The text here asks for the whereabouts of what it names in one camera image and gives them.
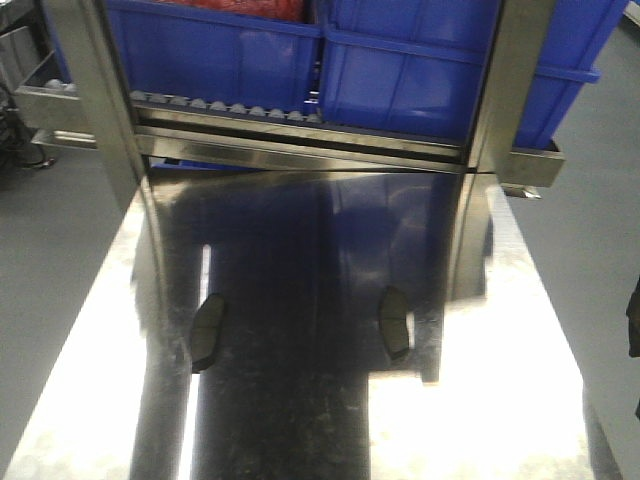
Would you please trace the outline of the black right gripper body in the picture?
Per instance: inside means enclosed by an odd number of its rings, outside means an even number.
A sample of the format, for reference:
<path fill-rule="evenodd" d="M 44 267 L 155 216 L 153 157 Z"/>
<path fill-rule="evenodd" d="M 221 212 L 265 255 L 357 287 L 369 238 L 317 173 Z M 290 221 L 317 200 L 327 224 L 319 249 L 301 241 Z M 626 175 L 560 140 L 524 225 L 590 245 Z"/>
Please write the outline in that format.
<path fill-rule="evenodd" d="M 638 358 L 640 352 L 639 288 L 631 294 L 625 314 L 628 319 L 629 356 Z"/>

